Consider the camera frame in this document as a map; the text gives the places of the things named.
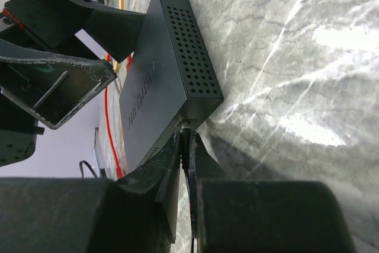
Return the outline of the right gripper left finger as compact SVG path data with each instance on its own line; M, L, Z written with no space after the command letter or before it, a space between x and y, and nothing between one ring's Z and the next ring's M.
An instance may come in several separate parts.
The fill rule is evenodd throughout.
M143 239L157 232L175 242L180 160L181 135L175 132L157 154L116 181L129 198L123 210L129 232Z

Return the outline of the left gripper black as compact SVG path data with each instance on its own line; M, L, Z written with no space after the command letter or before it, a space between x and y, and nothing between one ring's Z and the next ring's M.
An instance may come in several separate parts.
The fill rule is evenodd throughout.
M58 129L117 77L102 59L26 49L24 24L1 11L1 166L22 162L36 150L42 122Z

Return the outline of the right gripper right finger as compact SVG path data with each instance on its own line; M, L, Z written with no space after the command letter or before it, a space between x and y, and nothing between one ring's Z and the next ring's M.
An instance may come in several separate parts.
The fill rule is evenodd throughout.
M206 150L200 135L189 139L188 191L192 237L198 252L232 252L237 206L233 181Z

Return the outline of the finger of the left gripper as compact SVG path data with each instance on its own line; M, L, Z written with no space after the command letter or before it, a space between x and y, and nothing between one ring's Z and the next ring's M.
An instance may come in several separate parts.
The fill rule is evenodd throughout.
M119 62L134 51L145 18L93 0L9 0L4 8L49 48L85 30Z

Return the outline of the black box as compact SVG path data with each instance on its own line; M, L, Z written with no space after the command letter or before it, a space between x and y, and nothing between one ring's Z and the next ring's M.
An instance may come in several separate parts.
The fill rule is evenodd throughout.
M150 0L119 98L127 172L223 100L190 0Z

